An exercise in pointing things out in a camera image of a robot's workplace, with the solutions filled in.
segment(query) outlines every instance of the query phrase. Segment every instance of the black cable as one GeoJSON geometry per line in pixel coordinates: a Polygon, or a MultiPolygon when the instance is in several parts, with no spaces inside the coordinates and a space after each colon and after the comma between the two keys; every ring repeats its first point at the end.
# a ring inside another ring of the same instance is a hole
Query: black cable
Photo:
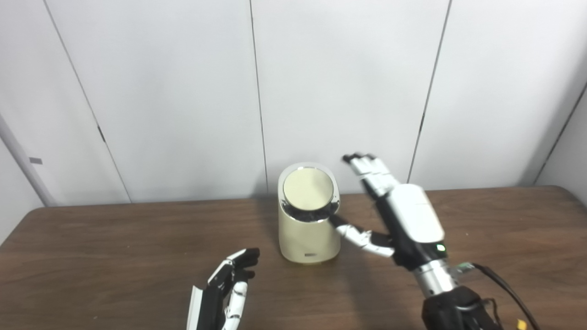
{"type": "Polygon", "coordinates": [[[491,278],[502,289],[504,289],[514,299],[514,301],[516,302],[516,304],[518,304],[518,306],[520,307],[520,309],[522,309],[522,312],[524,312],[524,315],[526,315],[526,318],[528,318],[528,321],[530,322],[530,324],[532,325],[532,327],[534,328],[534,330],[540,330],[540,326],[536,322],[536,319],[534,318],[534,316],[532,316],[532,313],[530,313],[530,310],[528,309],[528,307],[526,307],[526,305],[524,305],[524,303],[522,302],[522,299],[504,281],[503,278],[501,278],[499,275],[497,275],[489,267],[485,267],[485,266],[482,266],[480,264],[472,264],[472,265],[476,269],[480,270],[483,274],[485,274],[488,278],[491,278]]]}
{"type": "Polygon", "coordinates": [[[495,319],[495,323],[497,323],[497,325],[499,325],[500,328],[503,329],[504,326],[501,324],[500,316],[497,314],[497,301],[495,301],[494,298],[486,298],[483,299],[483,302],[490,302],[493,304],[493,318],[495,319]]]}

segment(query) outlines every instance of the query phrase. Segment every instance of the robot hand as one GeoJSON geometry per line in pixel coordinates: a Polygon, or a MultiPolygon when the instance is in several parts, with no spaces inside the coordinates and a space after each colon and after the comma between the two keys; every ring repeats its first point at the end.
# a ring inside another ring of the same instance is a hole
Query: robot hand
{"type": "Polygon", "coordinates": [[[247,248],[229,255],[201,290],[192,288],[187,330],[236,330],[247,297],[248,280],[255,277],[245,268],[257,265],[258,248],[247,248]],[[230,300],[224,311],[224,298],[230,300]]]}
{"type": "Polygon", "coordinates": [[[520,298],[489,268],[465,263],[449,269],[444,245],[444,230],[424,190],[414,184],[400,184],[383,162],[367,154],[345,155],[363,183],[389,231],[389,235],[362,231],[336,215],[330,223],[345,238],[364,250],[391,256],[398,266],[410,271],[426,297],[422,318],[428,330],[503,330],[494,299],[481,299],[469,288],[459,285],[456,273],[478,268],[508,291],[535,330],[539,327],[520,298]],[[494,318],[485,304],[494,304],[494,318]]]}
{"type": "MultiPolygon", "coordinates": [[[[383,161],[371,154],[345,155],[343,160],[359,176],[365,190],[374,199],[389,231],[388,246],[393,251],[393,259],[397,265],[414,271],[447,257],[443,243],[444,230],[421,187],[400,184],[383,161]]],[[[446,279],[447,287],[443,291],[454,288],[454,285],[448,285],[448,279],[450,276],[446,279]]]]}

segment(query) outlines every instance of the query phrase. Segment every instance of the cylindrical container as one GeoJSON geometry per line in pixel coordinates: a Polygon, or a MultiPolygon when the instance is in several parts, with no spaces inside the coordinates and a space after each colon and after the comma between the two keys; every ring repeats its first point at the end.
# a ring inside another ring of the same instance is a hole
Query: cylindrical container
{"type": "Polygon", "coordinates": [[[279,247],[284,257],[301,264],[334,258],[340,235],[329,223],[340,207],[332,172],[316,163],[298,163],[279,176],[279,247]]]}

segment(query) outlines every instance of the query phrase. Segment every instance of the robotic finger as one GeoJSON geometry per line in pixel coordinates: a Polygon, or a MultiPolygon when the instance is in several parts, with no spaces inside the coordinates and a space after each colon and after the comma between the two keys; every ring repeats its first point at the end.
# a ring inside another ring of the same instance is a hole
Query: robotic finger
{"type": "Polygon", "coordinates": [[[257,265],[258,248],[229,255],[208,279],[206,289],[192,288],[187,330],[236,330],[247,297],[248,280],[255,277],[245,268],[257,265]],[[230,294],[227,307],[224,298],[230,294]]]}
{"type": "Polygon", "coordinates": [[[391,257],[394,249],[389,245],[389,236],[381,233],[363,230],[353,226],[343,218],[333,214],[328,219],[340,236],[346,238],[361,249],[382,257],[391,257]]]}
{"type": "Polygon", "coordinates": [[[392,191],[400,183],[383,161],[372,154],[348,154],[342,158],[361,179],[365,189],[373,199],[378,199],[392,191]]]}

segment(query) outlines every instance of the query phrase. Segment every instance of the brown table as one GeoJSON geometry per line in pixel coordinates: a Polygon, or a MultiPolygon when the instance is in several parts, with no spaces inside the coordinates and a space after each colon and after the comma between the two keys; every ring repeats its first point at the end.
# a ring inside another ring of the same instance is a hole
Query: brown table
{"type": "MultiPolygon", "coordinates": [[[[587,213],[557,187],[431,191],[452,264],[491,266],[543,329],[587,329],[587,213]]],[[[382,230],[363,195],[341,215],[382,230]]],[[[276,200],[41,208],[0,247],[0,329],[185,329],[191,286],[245,247],[261,248],[240,330],[423,329],[414,278],[343,243],[321,265],[277,242],[276,200]]],[[[521,311],[479,273],[509,329],[521,311]]]]}

